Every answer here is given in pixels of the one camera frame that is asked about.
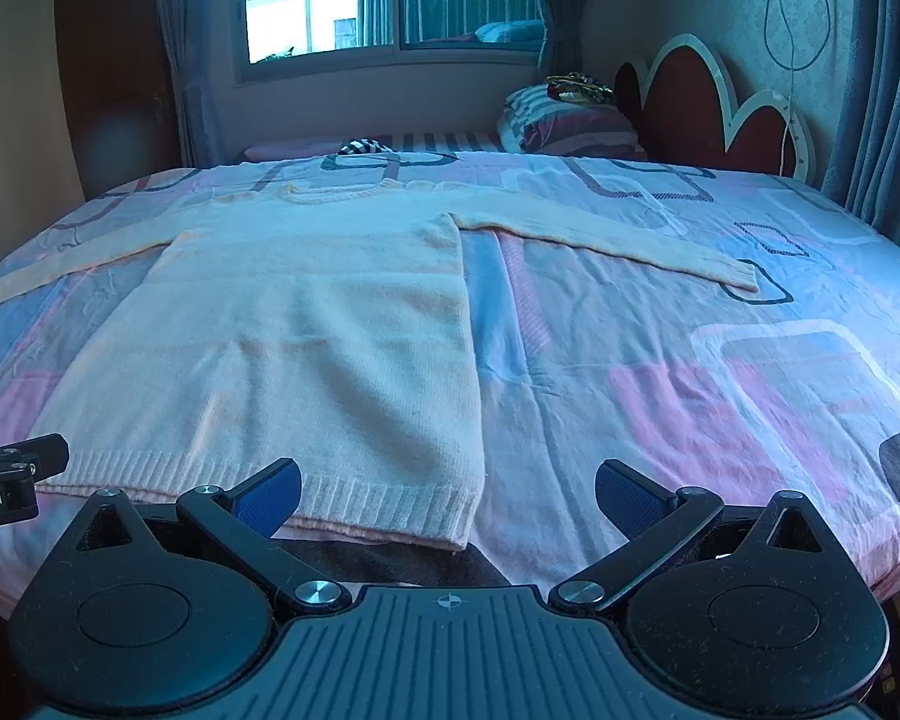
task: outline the headboard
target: headboard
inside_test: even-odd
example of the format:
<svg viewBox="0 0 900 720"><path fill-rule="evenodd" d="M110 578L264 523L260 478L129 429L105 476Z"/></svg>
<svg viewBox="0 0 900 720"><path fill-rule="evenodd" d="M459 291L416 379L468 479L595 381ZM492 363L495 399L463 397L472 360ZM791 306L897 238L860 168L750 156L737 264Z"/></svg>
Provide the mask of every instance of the headboard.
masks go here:
<svg viewBox="0 0 900 720"><path fill-rule="evenodd" d="M703 41L677 35L647 70L639 58L617 70L617 104L634 123L655 162L776 175L787 122L787 97L758 92L738 106L727 68ZM806 122L794 110L784 175L814 179L815 153Z"/></svg>

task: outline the brown wooden door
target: brown wooden door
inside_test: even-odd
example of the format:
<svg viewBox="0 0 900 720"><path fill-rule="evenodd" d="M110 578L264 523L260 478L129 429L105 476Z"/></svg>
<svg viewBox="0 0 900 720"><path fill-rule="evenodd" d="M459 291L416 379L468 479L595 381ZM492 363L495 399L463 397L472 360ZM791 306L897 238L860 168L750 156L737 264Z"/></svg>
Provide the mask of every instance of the brown wooden door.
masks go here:
<svg viewBox="0 0 900 720"><path fill-rule="evenodd" d="M55 0L70 140L87 199L180 167L156 0Z"/></svg>

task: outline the window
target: window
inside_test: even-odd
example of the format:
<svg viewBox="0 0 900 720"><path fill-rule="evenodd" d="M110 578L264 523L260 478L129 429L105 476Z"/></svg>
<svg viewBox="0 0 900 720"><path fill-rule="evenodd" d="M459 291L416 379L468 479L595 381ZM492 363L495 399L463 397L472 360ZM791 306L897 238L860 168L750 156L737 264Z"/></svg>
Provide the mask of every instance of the window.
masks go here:
<svg viewBox="0 0 900 720"><path fill-rule="evenodd" d="M532 62L543 41L536 0L240 0L240 4L244 18L238 21L240 34L235 40L239 55L245 57L242 75L248 80L361 64L458 58L449 57L451 49L482 50L491 61ZM323 58L304 59L307 55Z"/></svg>

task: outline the black device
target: black device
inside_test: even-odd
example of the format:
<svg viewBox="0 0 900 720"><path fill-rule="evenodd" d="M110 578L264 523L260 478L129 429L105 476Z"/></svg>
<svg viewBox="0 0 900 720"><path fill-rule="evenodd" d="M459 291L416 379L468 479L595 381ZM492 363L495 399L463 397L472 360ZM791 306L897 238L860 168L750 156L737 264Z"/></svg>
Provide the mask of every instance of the black device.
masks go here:
<svg viewBox="0 0 900 720"><path fill-rule="evenodd" d="M34 483L63 473L69 459L58 434L0 446L0 525L36 517Z"/></svg>
<svg viewBox="0 0 900 720"><path fill-rule="evenodd" d="M283 459L224 491L88 499L7 626L35 720L863 718L888 648L810 500L676 493L606 461L630 541L551 590L346 587L270 536L300 497Z"/></svg>

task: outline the metal screw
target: metal screw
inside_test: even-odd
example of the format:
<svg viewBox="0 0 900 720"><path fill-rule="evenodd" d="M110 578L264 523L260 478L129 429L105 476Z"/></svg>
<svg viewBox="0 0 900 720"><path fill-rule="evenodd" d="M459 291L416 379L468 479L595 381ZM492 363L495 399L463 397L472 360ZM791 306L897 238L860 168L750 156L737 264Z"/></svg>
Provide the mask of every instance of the metal screw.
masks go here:
<svg viewBox="0 0 900 720"><path fill-rule="evenodd" d="M343 595L343 590L336 581L314 579L300 584L293 595L308 607L328 607Z"/></svg>
<svg viewBox="0 0 900 720"><path fill-rule="evenodd" d="M557 595L569 604L583 606L601 601L607 591L595 581L575 580L564 581L557 588Z"/></svg>

